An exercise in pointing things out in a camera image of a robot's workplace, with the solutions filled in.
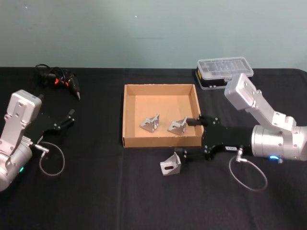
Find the blue led light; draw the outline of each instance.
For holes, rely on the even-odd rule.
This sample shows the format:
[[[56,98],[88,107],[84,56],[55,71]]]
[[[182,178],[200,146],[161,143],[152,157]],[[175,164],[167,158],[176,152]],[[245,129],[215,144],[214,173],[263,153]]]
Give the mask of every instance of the blue led light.
[[[270,160],[279,160],[279,157],[276,157],[276,156],[270,156]]]

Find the light green wall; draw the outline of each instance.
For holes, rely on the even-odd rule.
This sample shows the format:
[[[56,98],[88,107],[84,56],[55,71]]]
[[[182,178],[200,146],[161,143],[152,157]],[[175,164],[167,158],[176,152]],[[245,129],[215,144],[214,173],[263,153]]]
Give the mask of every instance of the light green wall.
[[[307,70],[303,0],[0,0],[0,66]]]

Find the yellow label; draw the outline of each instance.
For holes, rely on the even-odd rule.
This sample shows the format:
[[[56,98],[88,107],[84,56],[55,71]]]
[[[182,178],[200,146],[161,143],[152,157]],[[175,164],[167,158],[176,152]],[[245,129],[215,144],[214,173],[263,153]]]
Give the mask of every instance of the yellow label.
[[[199,69],[197,69],[197,75],[198,75],[198,77],[199,77],[200,80],[201,80],[201,73],[200,73],[200,70],[199,70]]]

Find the black tablecloth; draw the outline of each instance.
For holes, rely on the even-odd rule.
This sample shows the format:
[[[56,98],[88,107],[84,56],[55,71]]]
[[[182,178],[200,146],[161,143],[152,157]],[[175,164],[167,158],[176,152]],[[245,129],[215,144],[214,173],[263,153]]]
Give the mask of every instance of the black tablecloth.
[[[65,89],[34,87],[31,68],[0,69],[0,115],[19,89],[44,93],[41,111],[57,119],[76,110],[75,125],[53,141],[64,151],[66,168],[57,178],[38,168],[39,154],[6,191],[0,193],[0,229],[14,230],[288,230],[307,228],[306,163],[276,164],[249,158],[267,175],[268,188],[253,193],[230,175],[221,153],[214,161],[186,165],[163,177],[159,162],[172,148],[123,149],[124,84],[195,83],[191,69],[73,69],[81,86],[78,102]],[[307,125],[307,73],[297,69],[255,69],[253,82],[272,107]],[[202,91],[201,112],[224,125],[253,127],[250,114],[238,112],[224,91]],[[260,175],[236,165],[251,186]]]

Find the wire cable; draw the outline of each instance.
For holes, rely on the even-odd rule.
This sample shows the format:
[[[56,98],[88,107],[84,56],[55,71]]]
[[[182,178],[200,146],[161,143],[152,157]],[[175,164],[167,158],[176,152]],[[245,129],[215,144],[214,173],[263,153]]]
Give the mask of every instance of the wire cable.
[[[39,169],[42,171],[43,174],[45,174],[45,175],[47,175],[47,176],[58,176],[58,175],[60,175],[60,174],[63,172],[64,168],[65,168],[65,156],[64,156],[63,151],[62,151],[57,145],[55,145],[55,144],[53,144],[53,143],[46,142],[46,141],[41,141],[40,143],[41,143],[41,144],[52,145],[52,146],[54,146],[55,148],[57,148],[57,149],[60,151],[61,155],[62,155],[62,158],[63,158],[63,166],[62,166],[61,170],[60,170],[58,173],[53,173],[53,174],[47,173],[47,172],[43,169],[43,167],[42,167],[42,160],[43,160],[44,155],[45,155],[45,154],[42,154],[41,158],[39,159]]]
[[[257,169],[257,170],[261,173],[261,175],[263,176],[264,181],[265,181],[265,184],[264,184],[264,186],[263,186],[262,188],[259,188],[259,189],[251,188],[251,187],[247,186],[246,184],[244,184],[242,181],[240,181],[240,180],[235,176],[235,174],[232,172],[232,169],[231,169],[231,163],[232,163],[232,161],[233,161],[236,157],[237,157],[237,156],[232,157],[232,158],[230,159],[230,161],[229,161],[229,164],[228,164],[229,171],[230,171],[231,175],[235,178],[235,180],[236,180],[237,182],[239,182],[243,187],[247,188],[248,190],[250,190],[250,191],[252,191],[252,192],[261,192],[261,191],[265,190],[265,189],[267,188],[267,186],[268,186],[268,179],[267,179],[266,175],[264,174],[264,172],[263,172],[257,165],[255,165],[253,162],[250,162],[250,161],[248,161],[248,160],[244,161],[244,163],[248,163],[248,164],[252,165],[253,167],[255,167],[255,169]]]

